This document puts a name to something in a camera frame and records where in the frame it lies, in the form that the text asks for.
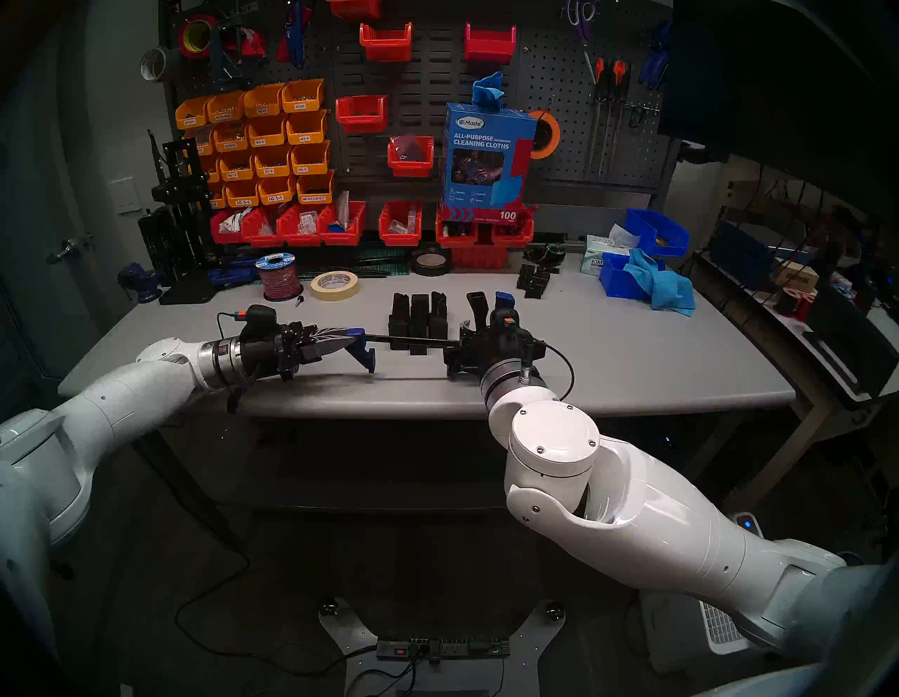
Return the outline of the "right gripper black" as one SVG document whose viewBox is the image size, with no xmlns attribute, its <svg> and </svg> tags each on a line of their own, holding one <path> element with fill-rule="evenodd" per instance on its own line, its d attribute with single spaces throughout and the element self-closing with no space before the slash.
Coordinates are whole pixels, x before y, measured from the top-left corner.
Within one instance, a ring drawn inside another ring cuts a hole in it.
<svg viewBox="0 0 899 697">
<path fill-rule="evenodd" d="M 519 322 L 499 322 L 481 330 L 471 329 L 466 322 L 459 327 L 458 343 L 445 348 L 447 377 L 471 374 L 482 378 L 494 365 L 508 360 L 532 366 L 546 356 L 548 348 Z"/>
</svg>

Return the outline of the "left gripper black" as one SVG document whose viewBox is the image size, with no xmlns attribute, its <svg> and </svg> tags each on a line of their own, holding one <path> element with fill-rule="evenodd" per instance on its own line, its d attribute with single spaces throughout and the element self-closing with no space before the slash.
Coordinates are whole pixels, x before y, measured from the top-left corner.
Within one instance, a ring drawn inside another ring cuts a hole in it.
<svg viewBox="0 0 899 697">
<path fill-rule="evenodd" d="M 247 379 L 292 379 L 300 366 L 352 348 L 359 340 L 358 327 L 248 322 L 243 328 L 244 374 Z"/>
</svg>

